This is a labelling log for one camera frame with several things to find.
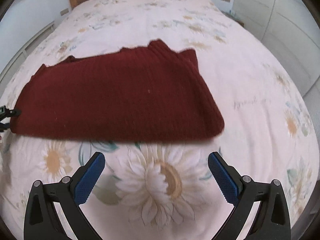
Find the dark red knit sweater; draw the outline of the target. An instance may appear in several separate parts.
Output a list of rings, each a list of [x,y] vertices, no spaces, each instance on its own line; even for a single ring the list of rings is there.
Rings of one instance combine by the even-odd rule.
[[[196,51],[173,51],[161,40],[42,65],[15,108],[13,133],[49,139],[197,141],[225,127]]]

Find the floral white bed cover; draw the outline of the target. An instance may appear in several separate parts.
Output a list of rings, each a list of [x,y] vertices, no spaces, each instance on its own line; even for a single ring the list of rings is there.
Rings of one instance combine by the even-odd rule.
[[[95,152],[105,168],[87,219],[103,239],[209,239],[232,210],[207,166],[279,179],[298,220],[319,151],[291,77],[210,0],[89,0],[27,57],[1,104],[1,218],[16,239],[33,181]]]

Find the right nightstand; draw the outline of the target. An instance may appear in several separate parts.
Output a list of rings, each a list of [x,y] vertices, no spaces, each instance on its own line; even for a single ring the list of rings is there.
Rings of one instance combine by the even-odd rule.
[[[228,18],[230,18],[230,19],[234,20],[235,22],[237,22],[243,28],[245,27],[244,22],[240,18],[238,18],[238,16],[236,16],[236,14],[232,14],[231,12],[223,12],[223,14],[225,16],[227,16]]]

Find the white radiator cover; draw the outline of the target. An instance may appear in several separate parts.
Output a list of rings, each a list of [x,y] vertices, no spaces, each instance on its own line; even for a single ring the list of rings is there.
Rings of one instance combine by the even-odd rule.
[[[54,21],[50,22],[38,33],[36,33],[28,42],[26,42],[18,52],[11,58],[6,67],[1,71],[1,94],[5,90],[11,78],[18,71],[22,63],[55,30]]]

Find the white wardrobe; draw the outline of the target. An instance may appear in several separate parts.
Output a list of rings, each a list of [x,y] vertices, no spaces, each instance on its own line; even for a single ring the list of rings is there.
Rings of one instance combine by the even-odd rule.
[[[307,94],[319,79],[319,27],[303,1],[234,0],[233,12]]]

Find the left wall socket plate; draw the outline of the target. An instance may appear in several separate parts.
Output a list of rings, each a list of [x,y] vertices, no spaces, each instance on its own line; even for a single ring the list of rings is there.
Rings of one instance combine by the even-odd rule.
[[[68,8],[63,9],[63,10],[60,11],[60,15],[61,15],[61,16],[65,15],[65,14],[67,14],[67,13],[69,13],[69,9],[68,9]]]

